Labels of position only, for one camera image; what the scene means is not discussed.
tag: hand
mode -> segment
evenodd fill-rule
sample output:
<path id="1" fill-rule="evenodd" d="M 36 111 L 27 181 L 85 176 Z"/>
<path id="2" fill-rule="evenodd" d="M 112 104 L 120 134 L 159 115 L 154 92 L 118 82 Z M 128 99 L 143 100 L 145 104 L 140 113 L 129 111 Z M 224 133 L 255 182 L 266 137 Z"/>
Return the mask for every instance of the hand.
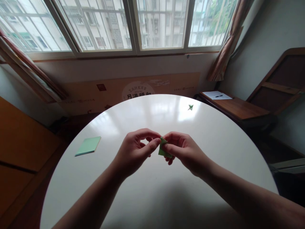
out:
<path id="1" fill-rule="evenodd" d="M 162 149 L 173 155 L 173 158 L 166 157 L 165 160 L 168 161 L 168 164 L 171 165 L 177 157 L 192 174 L 202 178 L 212 161 L 203 153 L 191 136 L 179 132 L 169 132 L 163 138 L 170 144 L 163 145 Z"/>
<path id="2" fill-rule="evenodd" d="M 122 145 L 111 166 L 125 179 L 137 171 L 143 162 L 160 145 L 161 135 L 150 129 L 139 129 L 130 132 L 124 138 Z M 141 140 L 149 141 L 145 145 Z"/>

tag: green origami figure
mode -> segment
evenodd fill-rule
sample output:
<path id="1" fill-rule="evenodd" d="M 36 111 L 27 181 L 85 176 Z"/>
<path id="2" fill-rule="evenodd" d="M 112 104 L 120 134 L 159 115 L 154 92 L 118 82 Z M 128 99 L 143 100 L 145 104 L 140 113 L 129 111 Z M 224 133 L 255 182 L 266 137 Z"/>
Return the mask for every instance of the green origami figure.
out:
<path id="1" fill-rule="evenodd" d="M 161 137 L 161 143 L 160 143 L 160 149 L 159 149 L 159 155 L 162 155 L 162 156 L 165 156 L 165 157 L 169 157 L 169 158 L 172 158 L 173 156 L 165 151 L 162 150 L 162 146 L 164 144 L 168 144 L 168 142 Z"/>

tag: poster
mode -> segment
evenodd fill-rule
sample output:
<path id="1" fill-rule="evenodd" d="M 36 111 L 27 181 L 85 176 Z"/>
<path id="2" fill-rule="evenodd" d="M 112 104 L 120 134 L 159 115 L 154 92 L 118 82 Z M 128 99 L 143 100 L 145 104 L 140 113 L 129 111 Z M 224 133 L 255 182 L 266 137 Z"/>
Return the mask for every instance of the poster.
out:
<path id="1" fill-rule="evenodd" d="M 59 105 L 71 116 L 103 112 L 128 99 L 153 94 L 192 98 L 197 93 L 200 73 L 181 73 L 125 79 L 65 83 L 69 97 Z"/>

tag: white round table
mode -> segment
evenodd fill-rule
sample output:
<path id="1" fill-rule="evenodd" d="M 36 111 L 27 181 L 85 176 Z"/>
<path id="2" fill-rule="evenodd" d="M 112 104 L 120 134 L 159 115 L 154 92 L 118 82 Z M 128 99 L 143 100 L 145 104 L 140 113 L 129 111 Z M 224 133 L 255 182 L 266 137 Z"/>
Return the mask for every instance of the white round table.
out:
<path id="1" fill-rule="evenodd" d="M 148 95 L 124 101 L 92 120 L 72 141 L 50 181 L 40 228 L 52 228 L 115 157 L 128 132 L 189 134 L 213 161 L 278 193 L 250 138 L 216 109 L 183 96 Z M 75 157 L 85 138 L 101 136 L 94 153 Z M 241 217 L 205 182 L 159 148 L 121 185 L 102 228 L 243 228 Z"/>

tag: sticky note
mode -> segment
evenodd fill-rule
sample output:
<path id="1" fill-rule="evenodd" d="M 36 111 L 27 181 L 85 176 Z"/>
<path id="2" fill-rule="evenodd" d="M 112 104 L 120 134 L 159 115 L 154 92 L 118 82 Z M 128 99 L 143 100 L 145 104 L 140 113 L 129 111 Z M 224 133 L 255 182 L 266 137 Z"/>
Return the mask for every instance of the sticky note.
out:
<path id="1" fill-rule="evenodd" d="M 86 138 L 84 139 L 82 145 L 78 149 L 75 156 L 79 156 L 82 154 L 92 153 L 96 150 L 96 147 L 98 146 L 98 143 L 100 141 L 101 137 L 94 137 L 94 138 Z"/>
<path id="2" fill-rule="evenodd" d="M 172 158 L 173 156 L 171 154 L 169 154 L 169 153 L 167 153 L 167 152 L 162 150 L 162 146 L 164 144 L 168 144 L 168 142 L 164 138 L 161 137 L 161 143 L 160 143 L 160 148 L 159 148 L 159 155 Z"/>

